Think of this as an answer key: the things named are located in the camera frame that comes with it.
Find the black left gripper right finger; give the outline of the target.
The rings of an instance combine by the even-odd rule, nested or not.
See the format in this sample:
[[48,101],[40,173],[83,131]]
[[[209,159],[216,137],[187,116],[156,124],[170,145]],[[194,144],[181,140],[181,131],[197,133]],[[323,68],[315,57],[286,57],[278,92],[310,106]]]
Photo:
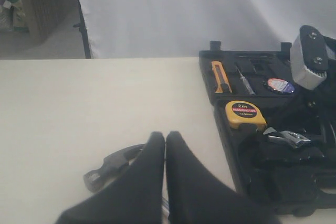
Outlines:
[[269,210],[217,179],[178,131],[166,138],[166,182],[171,223],[278,223]]

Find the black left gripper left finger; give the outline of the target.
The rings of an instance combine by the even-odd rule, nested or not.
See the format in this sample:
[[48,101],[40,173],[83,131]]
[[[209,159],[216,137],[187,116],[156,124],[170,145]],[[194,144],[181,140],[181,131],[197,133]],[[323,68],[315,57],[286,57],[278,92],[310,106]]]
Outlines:
[[152,132],[130,167],[101,192],[65,210],[57,223],[161,223],[165,138]]

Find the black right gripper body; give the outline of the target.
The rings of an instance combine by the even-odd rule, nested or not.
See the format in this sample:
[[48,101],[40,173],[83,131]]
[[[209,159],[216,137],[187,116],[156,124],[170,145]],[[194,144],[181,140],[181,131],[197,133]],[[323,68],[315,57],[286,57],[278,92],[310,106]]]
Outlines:
[[311,90],[321,121],[321,132],[330,148],[335,147],[335,49],[328,46],[324,37],[329,68],[327,78],[314,90]]

